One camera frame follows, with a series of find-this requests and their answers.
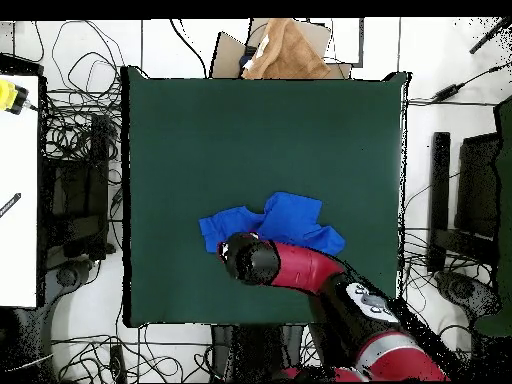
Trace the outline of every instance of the blue cloth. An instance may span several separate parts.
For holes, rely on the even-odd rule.
[[[337,255],[345,240],[332,228],[316,223],[322,202],[296,194],[277,192],[265,203],[263,214],[245,206],[218,212],[199,220],[206,251],[215,253],[217,245],[236,232],[256,232],[262,240],[274,240],[301,247],[311,247]]]

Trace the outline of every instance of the green table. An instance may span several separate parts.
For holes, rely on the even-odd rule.
[[[319,223],[347,242],[339,257],[394,297],[407,79],[151,80],[124,68],[125,322],[311,322],[305,295],[230,279],[200,232],[200,218],[261,213],[276,191],[322,200]]]

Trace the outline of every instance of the yellow object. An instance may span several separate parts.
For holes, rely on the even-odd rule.
[[[0,79],[0,110],[10,109],[17,95],[18,90],[12,82]]]

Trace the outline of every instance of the white desk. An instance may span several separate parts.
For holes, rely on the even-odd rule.
[[[39,104],[38,78],[0,75],[29,91]],[[37,287],[37,125],[36,111],[0,112],[0,208],[21,198],[0,218],[0,306],[36,306]]]

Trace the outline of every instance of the cardboard box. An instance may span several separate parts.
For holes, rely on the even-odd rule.
[[[213,53],[210,78],[238,78],[245,46],[225,32],[219,32]]]
[[[251,27],[258,28],[258,25],[263,25],[268,22],[268,20],[269,18],[256,18],[252,21]],[[298,22],[298,24],[299,27],[305,31],[303,34],[306,36],[307,33],[307,37],[310,37],[308,38],[308,41],[313,45],[315,51],[318,53],[323,49],[323,52],[320,54],[321,57],[323,57],[325,49],[327,48],[327,43],[329,42],[329,29],[305,22]],[[263,37],[263,31],[264,27],[258,29],[254,33],[254,35],[251,37],[251,40],[249,41],[250,45],[254,47],[258,46],[261,38]],[[238,78],[240,75],[239,62],[240,58],[244,55],[244,52],[245,45],[243,43],[231,37],[225,32],[219,32],[215,52],[213,54],[212,65],[210,67],[210,78]],[[325,79],[350,78],[352,65],[347,63],[328,63],[327,66],[331,68],[331,72],[325,76]]]

